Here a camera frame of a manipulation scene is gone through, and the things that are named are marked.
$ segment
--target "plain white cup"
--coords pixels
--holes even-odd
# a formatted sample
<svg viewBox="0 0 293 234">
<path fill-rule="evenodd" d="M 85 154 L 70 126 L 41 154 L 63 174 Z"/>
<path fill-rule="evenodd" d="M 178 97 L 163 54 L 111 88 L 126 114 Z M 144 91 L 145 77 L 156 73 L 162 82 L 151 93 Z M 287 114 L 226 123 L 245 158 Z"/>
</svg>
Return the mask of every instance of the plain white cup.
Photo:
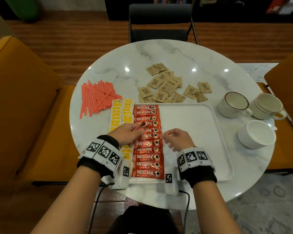
<svg viewBox="0 0 293 234">
<path fill-rule="evenodd" d="M 250 117 L 252 111 L 248 108 L 249 102 L 242 94 L 237 92 L 226 93 L 217 105 L 219 112 L 225 117 Z"/>
<path fill-rule="evenodd" d="M 253 112 L 252 116 L 257 119 L 283 120 L 286 118 L 282 102 L 272 94 L 259 94 L 250 103 L 250 109 Z M 275 114 L 281 114 L 282 117 L 277 117 Z"/>
<path fill-rule="evenodd" d="M 240 142 L 250 149 L 259 149 L 276 142 L 276 127 L 253 120 L 238 130 Z"/>
</svg>

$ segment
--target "mug with brown rim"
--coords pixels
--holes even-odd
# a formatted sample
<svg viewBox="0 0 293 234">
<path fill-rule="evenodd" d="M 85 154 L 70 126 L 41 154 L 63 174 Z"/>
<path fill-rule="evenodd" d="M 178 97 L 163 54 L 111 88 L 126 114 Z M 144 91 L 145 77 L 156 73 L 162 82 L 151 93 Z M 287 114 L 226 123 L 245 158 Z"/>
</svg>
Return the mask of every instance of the mug with brown rim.
<svg viewBox="0 0 293 234">
<path fill-rule="evenodd" d="M 237 92 L 229 92 L 220 100 L 217 108 L 225 117 L 250 117 L 252 115 L 252 110 L 250 110 L 248 106 L 249 102 L 244 95 Z"/>
<path fill-rule="evenodd" d="M 276 96 L 272 94 L 259 94 L 251 103 L 250 109 L 253 111 L 252 116 L 257 119 L 283 120 L 286 118 L 286 113 L 283 110 L 283 104 Z"/>
</svg>

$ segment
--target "pink polka dot sock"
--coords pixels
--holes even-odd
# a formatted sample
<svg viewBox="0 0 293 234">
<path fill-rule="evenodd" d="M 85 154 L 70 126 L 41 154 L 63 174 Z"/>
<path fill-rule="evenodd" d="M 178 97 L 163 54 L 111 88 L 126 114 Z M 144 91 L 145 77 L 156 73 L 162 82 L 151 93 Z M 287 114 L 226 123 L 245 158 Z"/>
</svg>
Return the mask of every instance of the pink polka dot sock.
<svg viewBox="0 0 293 234">
<path fill-rule="evenodd" d="M 138 206 L 138 205 L 139 205 L 139 203 L 137 201 L 127 197 L 125 199 L 125 205 L 124 205 L 125 210 L 124 211 L 126 211 L 128 209 L 128 207 L 130 207 L 130 206 Z"/>
</svg>

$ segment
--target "person's left hand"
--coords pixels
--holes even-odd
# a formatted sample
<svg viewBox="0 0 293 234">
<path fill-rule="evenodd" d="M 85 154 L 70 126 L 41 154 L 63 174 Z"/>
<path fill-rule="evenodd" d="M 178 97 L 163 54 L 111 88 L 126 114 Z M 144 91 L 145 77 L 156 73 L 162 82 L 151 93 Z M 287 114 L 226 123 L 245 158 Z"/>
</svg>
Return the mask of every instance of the person's left hand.
<svg viewBox="0 0 293 234">
<path fill-rule="evenodd" d="M 143 135 L 144 129 L 132 131 L 137 126 L 138 124 L 125 123 L 115 128 L 107 135 L 116 139 L 117 142 L 119 143 L 119 147 L 123 145 L 131 144 L 131 143 L 137 145 L 138 137 L 140 137 L 141 140 L 146 139 L 145 136 Z"/>
</svg>

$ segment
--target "black cable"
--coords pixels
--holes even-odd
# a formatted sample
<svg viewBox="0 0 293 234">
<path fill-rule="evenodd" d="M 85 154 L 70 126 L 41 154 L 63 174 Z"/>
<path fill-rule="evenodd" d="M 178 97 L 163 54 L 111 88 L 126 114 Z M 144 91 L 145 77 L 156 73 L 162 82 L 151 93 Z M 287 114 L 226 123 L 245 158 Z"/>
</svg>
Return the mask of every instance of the black cable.
<svg viewBox="0 0 293 234">
<path fill-rule="evenodd" d="M 115 183 L 109 183 L 109 184 L 103 186 L 102 189 L 100 190 L 100 192 L 99 192 L 99 194 L 98 194 L 98 197 L 97 197 L 97 200 L 96 200 L 96 204 L 95 204 L 94 209 L 93 209 L 92 216 L 91 216 L 91 221 L 90 221 L 90 227 L 89 227 L 89 230 L 88 230 L 88 234 L 91 233 L 92 224 L 93 224 L 93 220 L 94 220 L 94 213 L 96 212 L 96 208 L 97 208 L 98 200 L 99 200 L 99 197 L 100 197 L 102 191 L 104 190 L 105 187 L 108 187 L 109 185 L 114 185 L 114 184 L 115 184 Z"/>
<path fill-rule="evenodd" d="M 186 233 L 186 220 L 187 220 L 187 213 L 188 213 L 188 208 L 189 208 L 189 204 L 190 204 L 190 195 L 185 192 L 185 191 L 182 191 L 182 190 L 179 190 L 179 192 L 181 193 L 185 193 L 188 195 L 188 204 L 187 204 L 187 208 L 186 208 L 186 212 L 185 212 L 185 217 L 183 219 L 183 233 L 185 234 Z"/>
</svg>

